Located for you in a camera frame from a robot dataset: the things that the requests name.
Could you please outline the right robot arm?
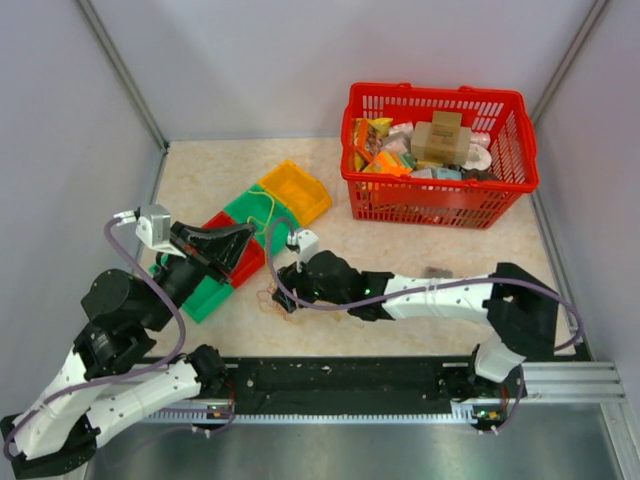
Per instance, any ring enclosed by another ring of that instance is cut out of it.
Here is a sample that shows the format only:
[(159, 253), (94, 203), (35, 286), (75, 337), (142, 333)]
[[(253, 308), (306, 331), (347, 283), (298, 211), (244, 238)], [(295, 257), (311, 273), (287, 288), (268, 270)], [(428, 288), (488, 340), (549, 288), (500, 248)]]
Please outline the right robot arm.
[(541, 360), (575, 344), (556, 341), (560, 308), (575, 307), (520, 266), (500, 262), (494, 272), (463, 279), (411, 278), (359, 271), (325, 250), (270, 272), (272, 298), (289, 313), (299, 308), (344, 310), (363, 321), (464, 319), (491, 329), (471, 355), (469, 388), (487, 396), (528, 359)]

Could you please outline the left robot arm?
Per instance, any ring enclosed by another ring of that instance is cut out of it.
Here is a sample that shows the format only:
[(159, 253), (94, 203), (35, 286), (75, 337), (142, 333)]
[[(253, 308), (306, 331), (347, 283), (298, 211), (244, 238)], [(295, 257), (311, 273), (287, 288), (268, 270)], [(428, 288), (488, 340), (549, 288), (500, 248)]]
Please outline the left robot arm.
[(63, 366), (25, 412), (1, 421), (3, 453), (15, 478), (67, 474), (86, 464), (114, 436), (175, 402), (231, 390), (219, 351), (182, 347), (179, 312), (205, 277), (227, 279), (254, 236), (252, 224), (203, 229), (180, 222), (154, 229), (135, 220), (151, 248), (169, 257), (150, 276), (115, 239), (106, 239), (132, 271), (102, 272), (82, 298), (87, 324)]

